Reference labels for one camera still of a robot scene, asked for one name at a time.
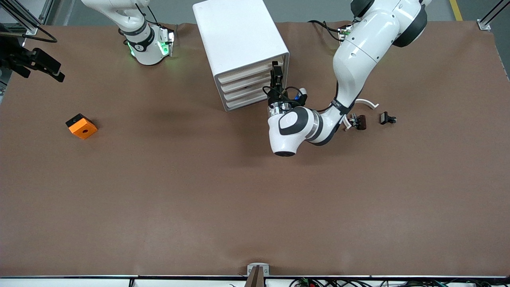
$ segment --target white box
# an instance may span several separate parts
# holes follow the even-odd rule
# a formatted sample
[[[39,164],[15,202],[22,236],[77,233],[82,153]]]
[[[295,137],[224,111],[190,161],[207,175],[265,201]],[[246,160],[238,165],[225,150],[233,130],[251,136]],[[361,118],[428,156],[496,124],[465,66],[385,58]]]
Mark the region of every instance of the white box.
[[[207,0],[193,13],[226,111],[267,99],[272,61],[286,85],[289,50],[263,0]]]

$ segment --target orange cube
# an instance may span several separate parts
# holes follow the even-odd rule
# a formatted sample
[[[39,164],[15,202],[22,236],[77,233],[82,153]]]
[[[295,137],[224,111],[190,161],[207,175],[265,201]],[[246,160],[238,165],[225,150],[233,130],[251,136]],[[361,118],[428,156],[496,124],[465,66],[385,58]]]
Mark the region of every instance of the orange cube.
[[[73,135],[81,139],[86,139],[97,131],[97,127],[80,113],[68,120],[65,124]]]

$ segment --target robotic arm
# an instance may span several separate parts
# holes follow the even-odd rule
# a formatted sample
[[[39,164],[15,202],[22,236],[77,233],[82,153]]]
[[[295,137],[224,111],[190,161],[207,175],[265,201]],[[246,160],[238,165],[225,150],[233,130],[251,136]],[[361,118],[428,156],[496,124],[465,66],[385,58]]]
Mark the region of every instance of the robotic arm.
[[[159,63],[171,56],[173,31],[148,23],[138,8],[149,5],[150,0],[82,0],[85,6],[104,14],[114,21],[126,37],[131,54],[144,65]]]
[[[290,109],[289,103],[275,97],[278,93],[269,93],[269,140],[273,153],[293,156],[303,141],[316,146],[328,143],[354,106],[368,75],[391,45],[404,47],[421,35],[427,24],[425,6],[430,2],[352,0],[351,10],[360,21],[353,25],[333,58],[338,89],[330,106],[323,113],[303,106]]]

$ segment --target brown tabletop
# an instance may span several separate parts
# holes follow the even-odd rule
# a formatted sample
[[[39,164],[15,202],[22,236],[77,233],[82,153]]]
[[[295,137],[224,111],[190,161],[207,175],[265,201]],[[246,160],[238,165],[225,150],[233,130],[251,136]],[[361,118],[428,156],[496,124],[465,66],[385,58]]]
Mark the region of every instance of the brown tabletop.
[[[277,26],[288,84],[324,108],[338,43]],[[116,27],[48,30],[57,44],[27,45],[64,83],[15,75],[0,105],[0,275],[510,273],[510,84],[475,22],[392,47],[362,93],[380,107],[353,110],[368,129],[292,158],[271,153],[265,103],[223,110],[195,25],[156,66]],[[87,140],[77,113],[99,126]]]

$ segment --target gray floor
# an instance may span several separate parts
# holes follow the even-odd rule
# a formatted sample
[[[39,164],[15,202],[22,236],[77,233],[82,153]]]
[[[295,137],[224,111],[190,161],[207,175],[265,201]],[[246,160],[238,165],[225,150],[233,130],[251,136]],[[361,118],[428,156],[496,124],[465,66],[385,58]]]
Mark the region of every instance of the gray floor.
[[[196,23],[192,6],[203,0],[152,0],[150,7],[158,21],[180,24]],[[264,0],[275,22],[306,22],[308,20],[351,20],[350,0]],[[427,7],[429,20],[455,20],[448,0],[434,0]],[[113,25],[102,14],[87,8],[80,0],[62,0],[55,25]]]
[[[464,20],[477,20],[483,18],[499,0],[457,0],[458,7]],[[507,6],[491,22],[491,32],[496,38],[499,56],[506,71],[510,71],[510,7]]]

